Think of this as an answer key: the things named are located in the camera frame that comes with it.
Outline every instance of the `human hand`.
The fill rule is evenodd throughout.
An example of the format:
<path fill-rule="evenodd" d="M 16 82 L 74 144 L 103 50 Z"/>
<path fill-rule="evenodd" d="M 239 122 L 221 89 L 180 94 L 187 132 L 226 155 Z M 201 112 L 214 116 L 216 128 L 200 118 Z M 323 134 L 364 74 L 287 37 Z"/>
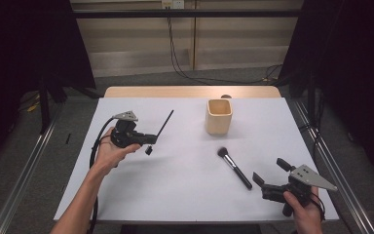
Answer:
<path fill-rule="evenodd" d="M 312 187 L 312 193 L 318 195 L 318 188 Z M 318 197 L 311 195 L 311 198 L 319 203 Z M 286 202 L 293 208 L 293 218 L 298 234 L 321 234 L 320 211 L 312 202 L 306 207 L 300 205 L 297 198 L 288 191 L 283 193 Z"/>
<path fill-rule="evenodd" d="M 117 167 L 118 164 L 126 158 L 127 154 L 133 153 L 141 147 L 139 144 L 131 144 L 126 148 L 117 147 L 111 141 L 110 137 L 113 129 L 114 128 L 110 128 L 101 138 L 93 164 L 93 168 L 101 170 L 104 176 L 108 175 L 113 168 Z"/>

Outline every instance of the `person's left hand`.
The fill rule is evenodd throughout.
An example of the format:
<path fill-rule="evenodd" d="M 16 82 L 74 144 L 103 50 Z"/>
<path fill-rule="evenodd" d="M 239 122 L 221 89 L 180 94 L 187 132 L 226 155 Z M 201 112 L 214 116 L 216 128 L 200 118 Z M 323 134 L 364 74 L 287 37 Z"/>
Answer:
<path fill-rule="evenodd" d="M 117 167 L 118 164 L 126 158 L 127 154 L 133 153 L 141 147 L 139 144 L 131 144 L 126 148 L 117 147 L 111 141 L 110 137 L 113 129 L 114 128 L 110 128 L 102 137 L 93 164 L 93 167 L 102 170 L 105 176 L 109 174 L 111 169 Z"/>

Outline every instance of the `black horizontal bar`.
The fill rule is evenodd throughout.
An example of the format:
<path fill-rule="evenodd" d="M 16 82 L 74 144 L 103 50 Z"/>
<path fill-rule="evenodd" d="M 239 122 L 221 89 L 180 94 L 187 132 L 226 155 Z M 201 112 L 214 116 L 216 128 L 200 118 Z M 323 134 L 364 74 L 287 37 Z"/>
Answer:
<path fill-rule="evenodd" d="M 301 10 L 75 10 L 76 19 L 113 18 L 297 18 L 317 17 L 329 11 Z"/>

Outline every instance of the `black brush handle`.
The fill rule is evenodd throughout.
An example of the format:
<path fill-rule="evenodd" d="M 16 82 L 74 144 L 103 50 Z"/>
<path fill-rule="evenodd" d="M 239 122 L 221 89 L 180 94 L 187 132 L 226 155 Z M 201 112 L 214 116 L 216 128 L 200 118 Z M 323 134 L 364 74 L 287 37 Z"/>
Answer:
<path fill-rule="evenodd" d="M 239 178 L 242 180 L 242 182 L 244 183 L 244 185 L 248 188 L 248 189 L 251 189 L 253 186 L 251 185 L 250 181 L 248 181 L 248 179 L 244 176 L 244 174 L 242 173 L 242 171 L 240 171 L 240 169 L 238 167 L 235 167 L 233 169 L 235 171 L 235 173 L 239 176 Z"/>

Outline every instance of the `brush bristles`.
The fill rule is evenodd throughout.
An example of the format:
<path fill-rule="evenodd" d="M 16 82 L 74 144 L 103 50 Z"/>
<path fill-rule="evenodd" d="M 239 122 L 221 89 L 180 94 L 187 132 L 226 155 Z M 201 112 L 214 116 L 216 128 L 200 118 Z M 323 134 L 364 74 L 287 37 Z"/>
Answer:
<path fill-rule="evenodd" d="M 228 155 L 229 152 L 227 152 L 226 147 L 221 147 L 221 148 L 217 151 L 217 154 L 218 154 L 218 156 L 220 156 L 220 157 L 224 157 L 224 155 Z"/>

